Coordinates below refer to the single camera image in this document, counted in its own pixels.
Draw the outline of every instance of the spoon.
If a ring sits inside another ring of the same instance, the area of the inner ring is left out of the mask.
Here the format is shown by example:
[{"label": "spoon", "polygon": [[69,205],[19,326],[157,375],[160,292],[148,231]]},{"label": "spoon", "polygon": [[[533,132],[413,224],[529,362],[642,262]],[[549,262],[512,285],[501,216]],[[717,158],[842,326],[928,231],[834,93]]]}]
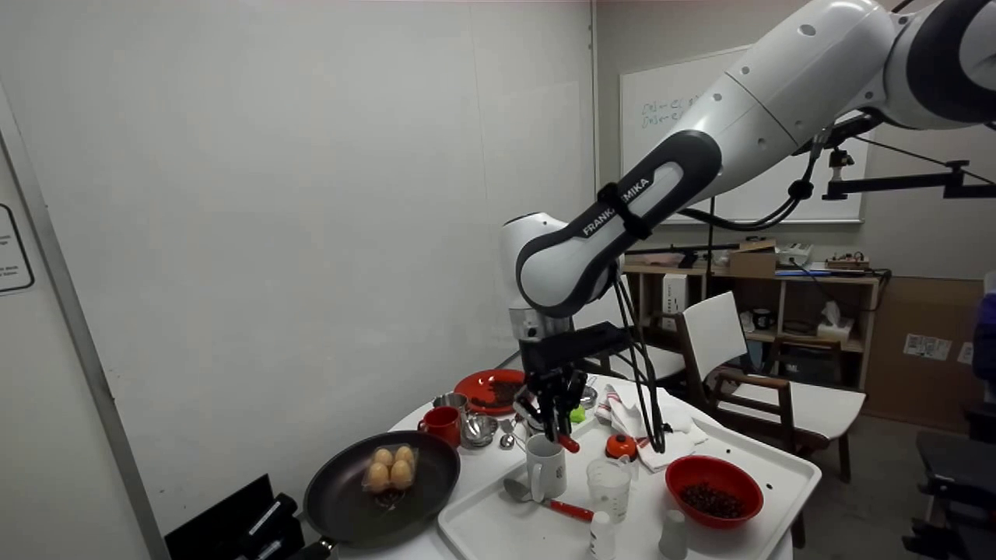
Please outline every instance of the spoon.
[{"label": "spoon", "polygon": [[596,510],[588,506],[576,506],[576,504],[568,504],[568,501],[533,501],[533,490],[525,487],[525,482],[514,479],[514,475],[505,475],[501,479],[505,484],[505,497],[514,501],[514,504],[543,504],[543,506],[551,506],[570,519],[578,519],[578,523],[592,523]]}]

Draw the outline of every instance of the floor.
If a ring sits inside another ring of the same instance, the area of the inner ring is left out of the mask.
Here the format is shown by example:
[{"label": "floor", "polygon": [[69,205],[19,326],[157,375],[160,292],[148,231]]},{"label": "floor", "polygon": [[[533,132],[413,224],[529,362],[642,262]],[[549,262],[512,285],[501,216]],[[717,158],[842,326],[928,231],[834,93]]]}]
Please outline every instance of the floor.
[{"label": "floor", "polygon": [[798,560],[911,560],[902,535],[911,517],[924,517],[924,467],[917,450],[923,426],[872,419],[851,435],[854,479],[837,475],[837,448],[817,463],[826,471],[821,490],[807,506],[807,546]]}]

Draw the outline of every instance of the red bowl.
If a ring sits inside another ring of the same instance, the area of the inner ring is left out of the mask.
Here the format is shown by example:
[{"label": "red bowl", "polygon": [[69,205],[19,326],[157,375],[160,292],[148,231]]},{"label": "red bowl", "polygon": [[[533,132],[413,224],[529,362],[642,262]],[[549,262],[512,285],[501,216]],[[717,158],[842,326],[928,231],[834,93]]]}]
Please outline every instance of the red bowl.
[{"label": "red bowl", "polygon": [[765,495],[736,463],[688,455],[666,467],[666,490],[700,526],[733,529],[761,514]]}]

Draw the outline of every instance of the cardboard box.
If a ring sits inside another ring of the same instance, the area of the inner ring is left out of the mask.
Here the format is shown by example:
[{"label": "cardboard box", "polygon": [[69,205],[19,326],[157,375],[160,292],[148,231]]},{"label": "cardboard box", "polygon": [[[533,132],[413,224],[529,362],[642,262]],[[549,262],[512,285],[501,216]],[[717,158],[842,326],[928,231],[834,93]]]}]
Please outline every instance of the cardboard box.
[{"label": "cardboard box", "polygon": [[965,407],[980,402],[980,379],[965,365],[975,336],[978,280],[896,276],[875,314],[870,367],[872,418],[965,429]]},{"label": "cardboard box", "polygon": [[775,276],[775,238],[749,238],[729,254],[733,276]]}]

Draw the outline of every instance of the black frying pan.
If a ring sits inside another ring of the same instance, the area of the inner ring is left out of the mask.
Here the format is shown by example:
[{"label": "black frying pan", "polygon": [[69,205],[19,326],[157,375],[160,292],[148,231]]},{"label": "black frying pan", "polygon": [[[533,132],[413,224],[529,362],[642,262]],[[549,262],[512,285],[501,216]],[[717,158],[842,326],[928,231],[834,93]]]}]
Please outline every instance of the black frying pan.
[{"label": "black frying pan", "polygon": [[[407,490],[374,497],[363,487],[377,448],[419,448],[419,475]],[[461,457],[447,441],[423,431],[379,431],[365,439],[319,471],[304,490],[304,519],[322,540],[298,560],[331,558],[336,546],[384,551],[431,529],[454,490]]]}]

